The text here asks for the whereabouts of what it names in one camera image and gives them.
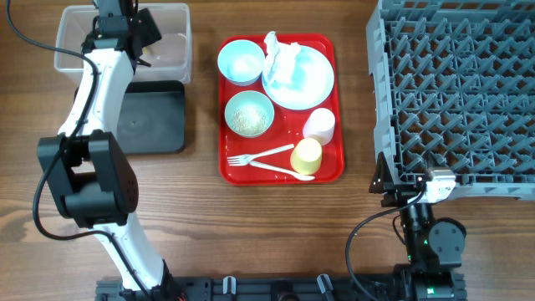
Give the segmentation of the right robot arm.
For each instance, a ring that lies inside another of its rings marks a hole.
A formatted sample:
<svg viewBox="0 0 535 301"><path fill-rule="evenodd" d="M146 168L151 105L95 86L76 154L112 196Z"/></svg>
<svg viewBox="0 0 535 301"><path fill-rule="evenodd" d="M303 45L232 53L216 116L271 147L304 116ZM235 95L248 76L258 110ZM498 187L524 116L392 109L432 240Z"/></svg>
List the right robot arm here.
<svg viewBox="0 0 535 301"><path fill-rule="evenodd" d="M467 299L464 276L456 273L466 246L466 228L457 220L435 218L433 206L446 200L456 185L456 176L435 159L427 162L422 178L412 184L396 184L383 153L377 157L369 191L381 194L382 207L400 213L409 262L397 264L385 288L376 288L380 300Z"/></svg>

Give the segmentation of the white napkin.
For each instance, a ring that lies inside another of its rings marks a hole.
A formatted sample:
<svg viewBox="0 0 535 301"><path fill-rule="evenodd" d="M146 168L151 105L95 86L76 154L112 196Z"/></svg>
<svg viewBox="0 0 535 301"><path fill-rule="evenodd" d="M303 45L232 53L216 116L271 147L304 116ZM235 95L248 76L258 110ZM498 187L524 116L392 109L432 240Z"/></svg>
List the white napkin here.
<svg viewBox="0 0 535 301"><path fill-rule="evenodd" d="M275 31L266 35L264 43L267 51L262 71L264 80L267 84L291 84L301 45L279 42Z"/></svg>

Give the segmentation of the yellow plastic cup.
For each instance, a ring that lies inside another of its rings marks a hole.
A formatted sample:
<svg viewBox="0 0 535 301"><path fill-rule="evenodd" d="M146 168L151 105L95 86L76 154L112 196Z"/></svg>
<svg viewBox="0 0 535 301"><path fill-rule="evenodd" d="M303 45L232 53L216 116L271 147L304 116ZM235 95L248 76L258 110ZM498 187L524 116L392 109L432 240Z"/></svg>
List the yellow plastic cup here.
<svg viewBox="0 0 535 301"><path fill-rule="evenodd" d="M321 166L323 148L313 138L304 138L298 142L290 156L291 167L306 176L316 173Z"/></svg>

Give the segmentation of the green bowl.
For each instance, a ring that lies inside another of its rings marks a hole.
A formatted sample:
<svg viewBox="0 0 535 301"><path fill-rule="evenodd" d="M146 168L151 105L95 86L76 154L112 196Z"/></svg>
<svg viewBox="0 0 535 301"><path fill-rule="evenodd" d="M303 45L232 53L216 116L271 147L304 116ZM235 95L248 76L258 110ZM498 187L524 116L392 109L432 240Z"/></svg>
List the green bowl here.
<svg viewBox="0 0 535 301"><path fill-rule="evenodd" d="M227 126L244 138L263 135L272 125L275 110L272 101L263 93L246 90L233 95L224 109Z"/></svg>

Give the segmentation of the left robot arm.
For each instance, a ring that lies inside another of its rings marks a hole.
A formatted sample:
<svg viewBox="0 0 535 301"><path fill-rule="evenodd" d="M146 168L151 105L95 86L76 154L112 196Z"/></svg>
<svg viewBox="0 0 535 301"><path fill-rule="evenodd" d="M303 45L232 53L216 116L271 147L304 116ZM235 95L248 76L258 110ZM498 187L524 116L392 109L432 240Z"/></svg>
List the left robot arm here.
<svg viewBox="0 0 535 301"><path fill-rule="evenodd" d="M82 79L68 119L38 143L43 177L62 217L94 236L120 270L126 300L182 300L165 261L144 234L135 209L138 182L115 139L120 108L142 49L161 39L148 9L132 0L98 1L77 55Z"/></svg>

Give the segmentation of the pink plastic cup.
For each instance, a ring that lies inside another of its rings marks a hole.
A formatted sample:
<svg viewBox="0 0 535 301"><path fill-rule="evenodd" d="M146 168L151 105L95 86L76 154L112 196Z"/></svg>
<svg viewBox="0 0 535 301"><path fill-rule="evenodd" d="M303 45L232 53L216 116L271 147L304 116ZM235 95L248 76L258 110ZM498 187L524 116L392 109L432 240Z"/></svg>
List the pink plastic cup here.
<svg viewBox="0 0 535 301"><path fill-rule="evenodd" d="M312 112L303 127L303 137L313 138L320 145L327 145L333 138L335 116L331 110L319 108Z"/></svg>

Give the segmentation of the pile of white rice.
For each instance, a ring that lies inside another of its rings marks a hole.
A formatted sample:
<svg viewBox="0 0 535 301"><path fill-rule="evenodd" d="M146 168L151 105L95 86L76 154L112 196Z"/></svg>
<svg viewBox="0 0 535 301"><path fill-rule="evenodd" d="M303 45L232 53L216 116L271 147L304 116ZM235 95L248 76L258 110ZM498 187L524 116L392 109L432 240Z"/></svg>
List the pile of white rice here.
<svg viewBox="0 0 535 301"><path fill-rule="evenodd" d="M255 105L238 108L231 117L230 127L241 136L257 136L269 126L266 113Z"/></svg>

